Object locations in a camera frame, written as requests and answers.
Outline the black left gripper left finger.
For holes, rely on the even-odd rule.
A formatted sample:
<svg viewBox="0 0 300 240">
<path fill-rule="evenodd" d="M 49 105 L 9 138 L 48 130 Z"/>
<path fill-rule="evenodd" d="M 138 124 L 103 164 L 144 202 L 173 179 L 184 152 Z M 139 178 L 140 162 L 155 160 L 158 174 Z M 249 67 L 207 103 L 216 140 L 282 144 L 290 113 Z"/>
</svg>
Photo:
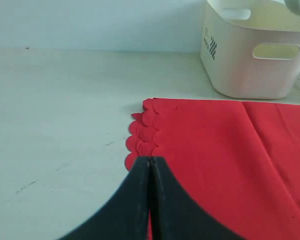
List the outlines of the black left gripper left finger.
<svg viewBox="0 0 300 240">
<path fill-rule="evenodd" d="M 150 158 L 139 157 L 114 195 L 62 240 L 146 240 Z"/>
</svg>

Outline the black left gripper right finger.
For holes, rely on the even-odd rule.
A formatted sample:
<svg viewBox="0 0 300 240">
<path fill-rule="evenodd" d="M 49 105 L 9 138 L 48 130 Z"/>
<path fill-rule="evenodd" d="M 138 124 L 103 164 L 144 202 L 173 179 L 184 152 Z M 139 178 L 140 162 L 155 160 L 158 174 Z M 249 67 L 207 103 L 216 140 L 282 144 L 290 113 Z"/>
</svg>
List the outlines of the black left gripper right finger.
<svg viewBox="0 0 300 240">
<path fill-rule="evenodd" d="M 162 157 L 149 159 L 149 211 L 153 240 L 241 240 L 183 189 Z"/>
</svg>

